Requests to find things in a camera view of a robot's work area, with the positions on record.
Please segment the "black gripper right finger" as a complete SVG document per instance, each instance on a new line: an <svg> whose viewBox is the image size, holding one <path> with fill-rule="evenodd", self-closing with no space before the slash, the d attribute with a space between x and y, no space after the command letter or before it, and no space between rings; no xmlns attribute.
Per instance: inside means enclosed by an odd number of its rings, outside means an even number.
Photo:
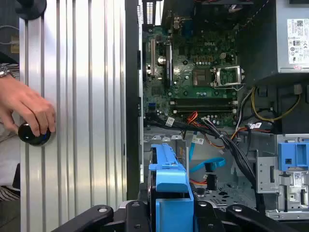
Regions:
<svg viewBox="0 0 309 232"><path fill-rule="evenodd" d="M296 229L275 221L249 207L233 204L219 217L211 203L195 203L196 232L295 232Z"/></svg>

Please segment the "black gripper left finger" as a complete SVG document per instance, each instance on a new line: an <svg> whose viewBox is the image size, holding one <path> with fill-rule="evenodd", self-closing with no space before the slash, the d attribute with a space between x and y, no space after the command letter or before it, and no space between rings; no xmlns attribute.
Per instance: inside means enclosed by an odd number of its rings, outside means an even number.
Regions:
<svg viewBox="0 0 309 232"><path fill-rule="evenodd" d="M141 201L128 201L113 210L96 205L54 229L55 232L147 232L147 206Z"/></svg>

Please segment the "person's bare hand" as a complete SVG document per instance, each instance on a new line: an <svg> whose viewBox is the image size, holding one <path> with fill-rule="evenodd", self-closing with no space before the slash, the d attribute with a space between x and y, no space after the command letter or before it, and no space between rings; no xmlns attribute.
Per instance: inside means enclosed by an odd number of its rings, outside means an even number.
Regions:
<svg viewBox="0 0 309 232"><path fill-rule="evenodd" d="M56 131L56 112L52 104L10 74L0 78L0 119L6 129L18 133L12 113L18 113L38 137Z"/></svg>

